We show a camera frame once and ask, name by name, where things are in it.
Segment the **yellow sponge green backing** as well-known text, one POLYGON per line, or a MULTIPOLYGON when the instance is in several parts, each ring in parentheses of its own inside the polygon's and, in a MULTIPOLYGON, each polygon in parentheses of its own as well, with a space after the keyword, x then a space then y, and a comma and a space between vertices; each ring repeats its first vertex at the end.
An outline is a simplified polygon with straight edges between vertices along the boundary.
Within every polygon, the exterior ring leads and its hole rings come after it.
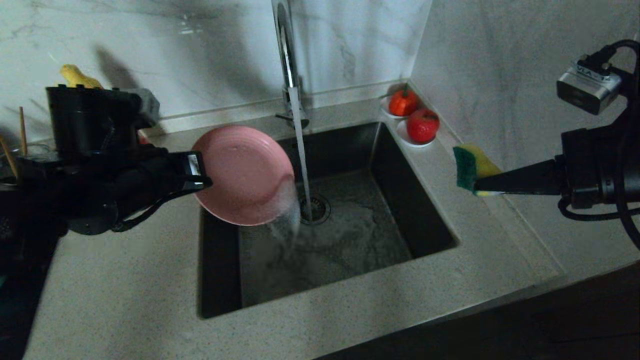
POLYGON ((502 170, 476 145, 461 144, 452 148, 456 166, 456 185, 480 198, 502 195, 500 191, 475 190, 477 180, 495 176, 502 170))

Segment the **pink plate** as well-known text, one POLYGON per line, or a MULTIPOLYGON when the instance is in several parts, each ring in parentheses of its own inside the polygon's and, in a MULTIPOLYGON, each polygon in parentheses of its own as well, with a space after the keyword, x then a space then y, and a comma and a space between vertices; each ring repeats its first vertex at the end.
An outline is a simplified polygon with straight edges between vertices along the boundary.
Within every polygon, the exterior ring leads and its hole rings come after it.
POLYGON ((195 194, 210 214, 236 226, 267 224, 296 197, 295 171, 285 150, 249 126, 210 130, 193 145, 212 185, 195 194))

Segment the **yellow dish soap bottle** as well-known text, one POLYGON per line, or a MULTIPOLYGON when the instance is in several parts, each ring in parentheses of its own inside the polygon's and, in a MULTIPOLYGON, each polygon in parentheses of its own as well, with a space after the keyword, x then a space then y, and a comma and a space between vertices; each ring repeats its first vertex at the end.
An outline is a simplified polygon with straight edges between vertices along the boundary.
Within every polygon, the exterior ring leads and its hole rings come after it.
POLYGON ((62 102, 56 124, 82 152, 132 150, 150 141, 135 128, 140 99, 121 89, 105 88, 97 79, 84 74, 75 64, 60 69, 67 86, 61 88, 62 102))

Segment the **wooden stick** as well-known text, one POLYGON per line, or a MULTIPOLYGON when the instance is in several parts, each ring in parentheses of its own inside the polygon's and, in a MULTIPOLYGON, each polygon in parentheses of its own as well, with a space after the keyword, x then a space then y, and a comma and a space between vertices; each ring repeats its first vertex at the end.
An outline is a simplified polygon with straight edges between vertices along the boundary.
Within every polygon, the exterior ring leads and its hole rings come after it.
POLYGON ((26 137, 26 121, 25 110, 22 105, 18 108, 19 113, 19 126, 20 126, 20 152, 23 157, 28 155, 28 141, 26 137))
POLYGON ((18 164, 14 158, 14 156, 12 155, 12 151, 9 148, 8 143, 6 142, 6 140, 4 139, 4 137, 2 136, 2 134, 0 134, 0 146, 3 150, 3 153, 5 155, 5 157, 7 158, 7 162, 10 166, 10 169, 13 173, 13 176, 16 180, 16 182, 20 182, 21 181, 21 176, 19 173, 19 169, 18 169, 18 164))

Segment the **chrome faucet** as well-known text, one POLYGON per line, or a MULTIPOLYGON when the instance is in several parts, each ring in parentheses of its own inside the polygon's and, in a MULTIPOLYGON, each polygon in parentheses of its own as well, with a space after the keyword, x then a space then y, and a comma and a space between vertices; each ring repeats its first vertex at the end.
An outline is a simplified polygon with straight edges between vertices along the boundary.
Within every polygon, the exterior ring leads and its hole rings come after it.
POLYGON ((270 0, 270 3, 278 43, 279 61, 284 79, 282 86, 284 112, 279 112, 275 116, 288 121, 290 127, 294 127, 293 110, 295 106, 291 102, 291 91, 295 90, 299 101, 302 100, 302 95, 301 77, 298 73, 293 24, 291 21, 290 0, 270 0))

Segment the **stainless steel sink basin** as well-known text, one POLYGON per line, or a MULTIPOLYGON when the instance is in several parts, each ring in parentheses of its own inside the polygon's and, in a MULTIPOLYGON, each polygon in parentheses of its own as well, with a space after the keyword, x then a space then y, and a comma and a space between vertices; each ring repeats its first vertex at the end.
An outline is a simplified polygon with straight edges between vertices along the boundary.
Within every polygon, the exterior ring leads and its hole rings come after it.
MULTIPOLYGON (((328 200, 317 225, 291 210, 237 226, 200 212, 198 314, 213 318, 454 248, 451 234, 382 122, 306 135, 310 195, 328 200)), ((279 139, 306 196, 298 145, 279 139)))

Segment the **red apple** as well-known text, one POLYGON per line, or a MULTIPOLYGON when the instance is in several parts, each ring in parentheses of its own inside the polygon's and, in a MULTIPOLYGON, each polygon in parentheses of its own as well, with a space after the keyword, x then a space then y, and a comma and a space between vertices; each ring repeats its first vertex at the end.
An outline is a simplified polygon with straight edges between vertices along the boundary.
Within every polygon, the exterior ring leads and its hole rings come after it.
POLYGON ((413 112, 406 121, 407 136, 416 144, 432 142, 438 133, 441 121, 436 112, 421 108, 413 112))

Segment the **clear glass pot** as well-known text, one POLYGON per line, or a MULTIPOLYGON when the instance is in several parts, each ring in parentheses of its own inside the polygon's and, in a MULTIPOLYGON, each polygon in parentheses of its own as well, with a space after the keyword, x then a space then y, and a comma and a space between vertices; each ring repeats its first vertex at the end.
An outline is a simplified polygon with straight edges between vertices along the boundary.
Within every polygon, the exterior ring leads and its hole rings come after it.
POLYGON ((22 148, 20 148, 19 146, 10 148, 10 153, 15 158, 23 157, 32 161, 47 161, 57 155, 57 153, 50 146, 43 143, 27 144, 26 156, 23 156, 22 148))

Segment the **small white saucer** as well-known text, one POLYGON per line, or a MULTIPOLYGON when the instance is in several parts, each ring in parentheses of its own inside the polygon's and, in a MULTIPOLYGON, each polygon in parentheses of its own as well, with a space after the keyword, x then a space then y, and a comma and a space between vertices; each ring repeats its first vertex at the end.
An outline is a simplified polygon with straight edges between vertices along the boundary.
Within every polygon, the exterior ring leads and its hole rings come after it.
POLYGON ((416 149, 426 148, 427 146, 435 142, 436 139, 436 137, 432 137, 430 141, 427 141, 425 143, 413 141, 413 139, 411 139, 411 137, 409 136, 407 120, 399 121, 395 127, 395 131, 397 133, 397 136, 405 145, 416 149))
POLYGON ((379 101, 379 109, 382 111, 382 114, 384 114, 384 116, 388 117, 389 119, 393 119, 393 120, 407 119, 408 116, 398 116, 398 115, 392 114, 389 111, 389 105, 392 97, 393 97, 392 95, 383 96, 379 101))

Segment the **orange-red tomato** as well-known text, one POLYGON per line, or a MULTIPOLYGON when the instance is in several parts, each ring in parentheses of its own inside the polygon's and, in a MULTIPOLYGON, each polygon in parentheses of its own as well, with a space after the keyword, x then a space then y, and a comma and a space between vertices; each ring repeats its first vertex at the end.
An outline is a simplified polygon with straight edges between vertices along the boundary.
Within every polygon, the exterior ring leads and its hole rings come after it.
POLYGON ((390 98, 387 110, 392 116, 407 117, 419 107, 418 95, 405 84, 402 89, 396 91, 390 98))

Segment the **round metal drain strainer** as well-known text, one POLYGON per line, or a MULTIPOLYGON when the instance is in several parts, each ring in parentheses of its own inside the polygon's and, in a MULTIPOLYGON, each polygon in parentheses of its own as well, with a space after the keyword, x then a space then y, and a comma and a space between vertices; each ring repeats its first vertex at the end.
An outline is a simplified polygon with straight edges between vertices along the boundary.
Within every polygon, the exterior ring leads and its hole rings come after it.
POLYGON ((311 194, 310 202, 302 196, 299 199, 299 209, 301 222, 306 225, 323 224, 331 214, 329 201, 320 194, 311 194))

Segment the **black induction cooktop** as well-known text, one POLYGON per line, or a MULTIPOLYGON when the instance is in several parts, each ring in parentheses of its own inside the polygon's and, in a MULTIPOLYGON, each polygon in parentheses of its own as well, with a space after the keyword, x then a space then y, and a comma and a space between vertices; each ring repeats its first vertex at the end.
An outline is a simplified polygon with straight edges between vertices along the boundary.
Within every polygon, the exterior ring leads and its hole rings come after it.
POLYGON ((0 242, 0 360, 22 360, 47 277, 47 255, 28 240, 0 242))

